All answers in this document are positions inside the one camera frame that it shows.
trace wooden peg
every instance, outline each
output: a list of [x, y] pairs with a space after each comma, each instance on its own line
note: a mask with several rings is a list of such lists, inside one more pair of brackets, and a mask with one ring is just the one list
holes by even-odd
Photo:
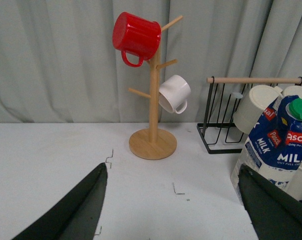
[[156, 69], [160, 70], [160, 69], [162, 69], [164, 67], [170, 66], [170, 65], [175, 64], [175, 63], [177, 63], [177, 59], [173, 59], [171, 61], [167, 61], [167, 62], [165, 62], [163, 64], [160, 64], [160, 65], [156, 66]]
[[150, 95], [148, 95], [148, 94], [146, 94], [146, 93], [144, 93], [144, 92], [135, 90], [135, 89], [130, 88], [130, 87], [129, 87], [129, 92], [132, 92], [132, 93], [137, 94], [137, 95], [139, 95], [139, 96], [143, 96], [143, 97], [145, 97], [145, 98], [147, 98], [147, 99], [150, 99], [150, 98], [151, 98]]
[[167, 30], [169, 27], [173, 26], [174, 24], [176, 24], [178, 21], [180, 21], [183, 18], [183, 16], [178, 16], [176, 19], [174, 19], [173, 21], [169, 22], [167, 25], [163, 26], [161, 28], [161, 32], [164, 30]]

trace white cup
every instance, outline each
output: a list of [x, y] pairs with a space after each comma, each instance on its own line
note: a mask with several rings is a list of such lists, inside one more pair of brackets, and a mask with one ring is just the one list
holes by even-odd
[[161, 84], [159, 92], [159, 104], [171, 114], [181, 114], [187, 107], [191, 88], [181, 76], [173, 75]]
[[302, 99], [302, 86], [288, 86], [286, 89], [283, 90], [282, 95], [291, 96], [291, 95], [298, 95], [299, 98]]
[[264, 110], [279, 96], [282, 89], [267, 85], [257, 85], [241, 100], [233, 116], [236, 127], [249, 134]]

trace wooden pole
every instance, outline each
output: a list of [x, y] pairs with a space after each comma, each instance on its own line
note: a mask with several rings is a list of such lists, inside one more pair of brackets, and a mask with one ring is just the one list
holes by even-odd
[[159, 103], [159, 87], [160, 87], [160, 70], [156, 67], [160, 64], [161, 44], [153, 58], [150, 59], [150, 110], [149, 110], [149, 142], [157, 141], [157, 125], [158, 125], [158, 103]]
[[[206, 81], [207, 81], [209, 84], [210, 84], [210, 83], [213, 83], [213, 78], [212, 78], [212, 77], [211, 77], [211, 78], [209, 77], [209, 78], [207, 78]], [[294, 79], [293, 79], [293, 78], [292, 78], [292, 79], [291, 79], [291, 78], [290, 78], [290, 79], [289, 79], [289, 78], [275, 78], [275, 77], [274, 77], [274, 78], [256, 78], [256, 77], [255, 77], [255, 78], [254, 78], [254, 77], [250, 77], [250, 78], [247, 78], [247, 77], [246, 77], [246, 78], [245, 78], [245, 77], [244, 77], [244, 78], [243, 78], [243, 77], [238, 77], [238, 78], [236, 78], [236, 77], [235, 77], [235, 78], [234, 78], [234, 77], [233, 77], [233, 78], [232, 78], [232, 77], [227, 77], [227, 78], [225, 78], [225, 77], [224, 77], [224, 78], [223, 78], [223, 77], [222, 77], [222, 78], [221, 78], [221, 77], [215, 77], [215, 78], [214, 78], [214, 83], [215, 83], [215, 84], [221, 84], [221, 83], [222, 83], [222, 84], [223, 84], [223, 83], [224, 83], [224, 84], [225, 84], [225, 83], [227, 83], [227, 84], [232, 84], [232, 83], [233, 83], [233, 84], [234, 84], [234, 83], [235, 83], [235, 84], [236, 84], [236, 83], [238, 83], [238, 84], [243, 84], [243, 83], [244, 83], [244, 84], [245, 84], [245, 83], [246, 83], [246, 84], [247, 84], [247, 83], [250, 83], [250, 84], [254, 84], [254, 83], [255, 83], [255, 84], [256, 84], [256, 83], [257, 83], [257, 84], [258, 84], [258, 83], [261, 83], [261, 84], [265, 84], [265, 83], [266, 83], [266, 84], [267, 84], [267, 83], [268, 83], [268, 84], [269, 84], [269, 83], [270, 83], [270, 84], [271, 84], [271, 83], [273, 83], [273, 84], [276, 84], [276, 83], [277, 83], [277, 84], [278, 84], [278, 83], [279, 83], [279, 84], [280, 84], [280, 83], [281, 83], [281, 84], [282, 84], [282, 83], [284, 83], [284, 84], [289, 84], [289, 83], [290, 83], [290, 84], [291, 84], [291, 83], [292, 83], [292, 84], [293, 84], [293, 83], [295, 83], [295, 84], [302, 84], [302, 79], [301, 79], [301, 78], [294, 78]]]

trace dish rack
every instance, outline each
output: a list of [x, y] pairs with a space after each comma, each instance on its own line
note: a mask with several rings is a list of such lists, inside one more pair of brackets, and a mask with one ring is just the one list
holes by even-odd
[[[209, 93], [206, 102], [205, 116], [203, 123], [197, 124], [198, 132], [202, 138], [206, 150], [209, 154], [236, 154], [242, 151], [242, 146], [238, 147], [245, 139], [244, 133], [238, 130], [233, 122], [233, 115], [240, 104], [241, 98], [246, 91], [249, 91], [253, 84], [268, 84], [270, 86], [278, 84], [295, 84], [302, 86], [302, 77], [298, 78], [207, 78], [207, 83], [210, 84]], [[226, 85], [242, 84], [239, 92], [227, 92]], [[217, 116], [213, 116], [213, 112], [217, 110]], [[214, 129], [213, 138], [208, 140], [206, 133], [209, 129]], [[235, 130], [232, 138], [230, 132]]]

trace black metal rack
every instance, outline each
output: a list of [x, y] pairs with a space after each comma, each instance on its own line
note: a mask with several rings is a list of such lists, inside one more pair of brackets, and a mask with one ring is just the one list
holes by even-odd
[[[227, 149], [212, 149], [210, 148], [211, 146], [214, 146], [218, 143], [219, 141], [219, 138], [221, 136], [221, 131], [223, 129], [226, 130], [226, 133], [225, 133], [225, 139], [224, 139], [224, 144], [225, 145], [234, 145], [234, 143], [240, 143], [242, 140], [243, 140], [243, 136], [244, 136], [244, 133], [240, 132], [240, 137], [239, 137], [239, 140], [237, 141], [229, 141], [228, 140], [228, 137], [229, 137], [229, 133], [230, 133], [230, 130], [232, 128], [234, 129], [237, 129], [235, 124], [233, 123], [233, 115], [234, 113], [236, 112], [237, 110], [237, 107], [241, 101], [241, 98], [234, 98], [233, 101], [233, 106], [232, 106], [232, 109], [231, 109], [231, 112], [230, 113], [230, 118], [227, 120], [226, 119], [226, 114], [227, 112], [229, 111], [229, 105], [231, 103], [231, 98], [232, 98], [232, 94], [233, 93], [230, 93], [229, 96], [228, 96], [228, 100], [227, 100], [227, 104], [225, 106], [225, 109], [224, 109], [224, 113], [221, 113], [222, 111], [222, 100], [223, 100], [223, 96], [227, 93], [225, 93], [225, 85], [226, 83], [216, 83], [215, 82], [215, 78], [213, 78], [213, 82], [210, 83], [210, 88], [209, 88], [209, 93], [208, 93], [208, 98], [207, 98], [207, 103], [206, 103], [206, 109], [205, 109], [205, 116], [204, 116], [204, 122], [203, 123], [198, 123], [197, 124], [197, 129], [198, 129], [198, 132], [202, 138], [202, 141], [208, 151], [209, 154], [236, 154], [236, 153], [240, 153], [242, 151], [242, 148], [227, 148]], [[261, 79], [253, 79], [253, 78], [250, 78], [250, 80], [247, 82], [247, 83], [243, 83], [243, 87], [241, 88], [241, 95], [244, 93], [245, 89], [247, 90], [250, 90], [252, 87], [253, 87], [253, 84], [255, 83], [259, 83], [259, 84], [270, 84], [270, 86], [272, 86], [272, 84], [280, 84], [280, 83], [284, 83], [284, 84], [296, 84], [296, 85], [302, 85], [302, 77], [299, 77], [299, 78], [296, 78], [296, 79], [289, 79], [289, 78], [284, 78], [284, 79], [276, 79], [276, 78], [273, 78], [273, 79], [265, 79], [265, 78], [261, 78]], [[217, 99], [217, 90], [218, 90], [218, 86], [219, 84], [222, 85], [222, 90], [221, 90], [221, 94], [220, 94], [220, 98]], [[212, 119], [212, 113], [213, 113], [213, 110], [214, 110], [214, 105], [215, 104], [218, 104], [218, 113], [217, 113], [217, 118], [214, 122], [211, 122], [211, 119]], [[208, 128], [216, 128], [218, 129], [218, 133], [217, 133], [217, 137], [216, 137], [216, 140], [214, 142], [209, 142], [207, 141], [207, 139], [205, 138], [205, 134], [208, 130]]]

